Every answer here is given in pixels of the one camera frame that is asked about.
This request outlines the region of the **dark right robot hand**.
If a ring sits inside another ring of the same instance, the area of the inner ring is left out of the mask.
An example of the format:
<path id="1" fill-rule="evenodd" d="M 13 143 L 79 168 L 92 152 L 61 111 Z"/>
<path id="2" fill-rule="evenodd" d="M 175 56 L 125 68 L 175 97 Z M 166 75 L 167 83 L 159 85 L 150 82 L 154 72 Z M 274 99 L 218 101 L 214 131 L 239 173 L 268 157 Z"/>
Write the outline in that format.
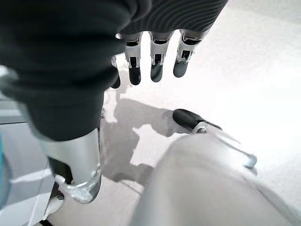
<path id="1" fill-rule="evenodd" d="M 101 184 L 100 112 L 118 88 L 116 55 L 124 53 L 133 85 L 141 81 L 142 33 L 150 34 L 150 77 L 162 78 L 168 43 L 181 32 L 174 76 L 182 77 L 224 0 L 3 0 L 0 79 L 42 142 L 57 184 L 88 204 Z"/>

